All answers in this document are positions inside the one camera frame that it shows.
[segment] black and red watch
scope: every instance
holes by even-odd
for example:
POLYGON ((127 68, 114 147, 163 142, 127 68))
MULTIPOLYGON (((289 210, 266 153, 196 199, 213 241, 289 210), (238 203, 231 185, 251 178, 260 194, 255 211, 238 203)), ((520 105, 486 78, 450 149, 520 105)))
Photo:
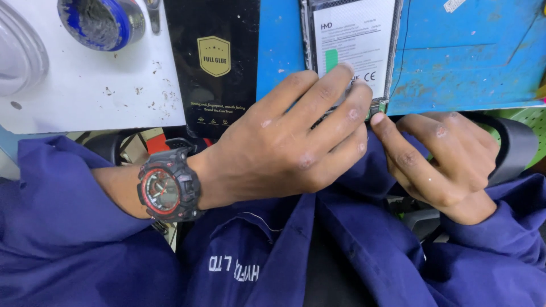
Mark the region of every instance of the black and red watch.
POLYGON ((197 208, 199 179, 186 162, 196 146, 182 138, 168 140, 167 145, 171 150, 154 153, 140 168, 136 186, 140 202, 153 219, 194 221, 205 213, 197 208))

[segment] black cable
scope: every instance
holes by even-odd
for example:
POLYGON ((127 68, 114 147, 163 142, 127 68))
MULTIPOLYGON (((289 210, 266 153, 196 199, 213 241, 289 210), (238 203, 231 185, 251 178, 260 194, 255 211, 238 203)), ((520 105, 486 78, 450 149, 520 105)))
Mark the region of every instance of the black cable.
POLYGON ((395 95, 395 92, 396 92, 396 88, 398 87, 398 83, 400 82, 400 79, 402 79, 402 69, 404 67, 404 53, 406 52, 406 42, 408 40, 408 32, 410 30, 410 7, 411 7, 411 0, 408 1, 408 13, 407 13, 407 16, 406 16, 406 35, 404 37, 404 46, 402 48, 402 61, 400 63, 400 74, 398 75, 398 81, 396 82, 396 85, 394 86, 394 89, 393 89, 393 96, 391 98, 394 97, 395 95))

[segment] green pegboard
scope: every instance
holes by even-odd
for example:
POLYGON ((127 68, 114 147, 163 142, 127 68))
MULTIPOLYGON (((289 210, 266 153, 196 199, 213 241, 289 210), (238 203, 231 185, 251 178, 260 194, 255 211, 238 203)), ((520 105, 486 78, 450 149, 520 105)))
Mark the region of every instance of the green pegboard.
MULTIPOLYGON (((503 109, 486 111, 485 114, 519 121, 531 127, 538 137, 538 151, 527 167, 535 165, 546 156, 546 108, 503 109)), ((491 127, 484 127, 499 142, 501 137, 491 127)))

